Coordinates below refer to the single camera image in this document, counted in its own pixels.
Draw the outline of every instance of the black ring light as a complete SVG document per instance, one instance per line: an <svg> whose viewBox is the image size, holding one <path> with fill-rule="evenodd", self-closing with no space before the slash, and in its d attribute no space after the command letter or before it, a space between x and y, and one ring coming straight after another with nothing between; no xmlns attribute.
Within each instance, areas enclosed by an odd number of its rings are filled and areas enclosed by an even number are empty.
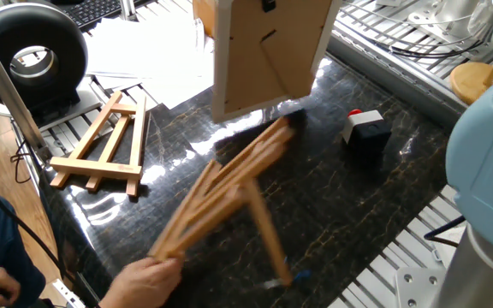
<svg viewBox="0 0 493 308"><path fill-rule="evenodd" d="M40 62L27 67L15 60L32 46L45 47ZM10 4L0 8L0 62L28 109L43 114L79 101L76 88L86 71L86 42L75 23L52 4Z"/></svg>

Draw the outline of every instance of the red cap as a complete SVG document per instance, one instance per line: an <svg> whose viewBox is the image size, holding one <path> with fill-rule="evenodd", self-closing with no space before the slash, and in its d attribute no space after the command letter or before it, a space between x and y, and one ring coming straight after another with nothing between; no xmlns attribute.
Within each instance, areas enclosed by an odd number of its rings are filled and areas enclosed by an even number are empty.
<svg viewBox="0 0 493 308"><path fill-rule="evenodd" d="M351 110L349 111L349 114L347 114L347 117L352 116L352 115L357 115L359 113L363 113L362 110Z"/></svg>

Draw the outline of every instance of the blue object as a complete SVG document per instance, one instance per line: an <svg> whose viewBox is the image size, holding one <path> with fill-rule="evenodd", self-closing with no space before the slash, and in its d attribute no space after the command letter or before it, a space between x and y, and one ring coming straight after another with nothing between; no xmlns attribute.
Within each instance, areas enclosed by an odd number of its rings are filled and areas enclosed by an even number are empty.
<svg viewBox="0 0 493 308"><path fill-rule="evenodd" d="M14 211L7 200L2 198L7 207ZM21 284L21 294L15 308L30 307L45 288L45 277L33 265L26 254L18 226L0 209L0 267Z"/></svg>
<svg viewBox="0 0 493 308"><path fill-rule="evenodd" d="M308 269L302 270L302 271L300 271L300 273L298 273L298 275L296 275L293 282L296 283L296 282L306 281L311 276L312 276L312 272L310 270L308 270Z"/></svg>
<svg viewBox="0 0 493 308"><path fill-rule="evenodd" d="M493 244L493 86L456 123L446 175L461 213Z"/></svg>

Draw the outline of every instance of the black marble surface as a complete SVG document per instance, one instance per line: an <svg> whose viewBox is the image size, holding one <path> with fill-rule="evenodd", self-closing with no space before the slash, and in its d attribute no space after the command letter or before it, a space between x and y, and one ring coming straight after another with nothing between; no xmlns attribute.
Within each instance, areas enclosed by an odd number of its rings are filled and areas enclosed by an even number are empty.
<svg viewBox="0 0 493 308"><path fill-rule="evenodd" d="M359 157L342 142L352 109L379 110L392 127L381 157ZM151 110L138 198L125 194L125 181L104 181L98 193L89 193L81 176L55 190L48 186L54 171L41 172L39 187L61 252L103 297L123 266L146 255L210 159L226 163L263 130L260 124L295 110L305 116L296 136L258 180L293 275L310 270L312 277L288 289L259 287L275 274L242 210L188 251L168 306L328 306L443 188L447 142L442 128L328 57L311 96L223 124L211 121L210 90L172 110ZM124 140L131 136L129 126ZM108 137L95 142L88 159L98 159ZM123 142L114 162L127 163L129 149Z"/></svg>

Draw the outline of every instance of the wooden floor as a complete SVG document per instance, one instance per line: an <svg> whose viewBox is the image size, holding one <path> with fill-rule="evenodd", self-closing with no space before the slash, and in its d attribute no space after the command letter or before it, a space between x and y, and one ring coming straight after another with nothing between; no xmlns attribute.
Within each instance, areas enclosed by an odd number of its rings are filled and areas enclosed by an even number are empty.
<svg viewBox="0 0 493 308"><path fill-rule="evenodd" d="M18 217L30 226L56 255L54 236L33 183L31 181L24 184L15 182L15 165L10 162L10 157L15 154L16 148L10 120L0 116L0 195L15 207ZM27 177L27 167L22 161L19 167L19 180L25 180ZM65 305L65 300L62 302L60 295L50 285L55 279L60 278L57 267L26 232L21 230L21 235L27 253L48 282L48 287L45 288L40 298L49 298L55 305Z"/></svg>

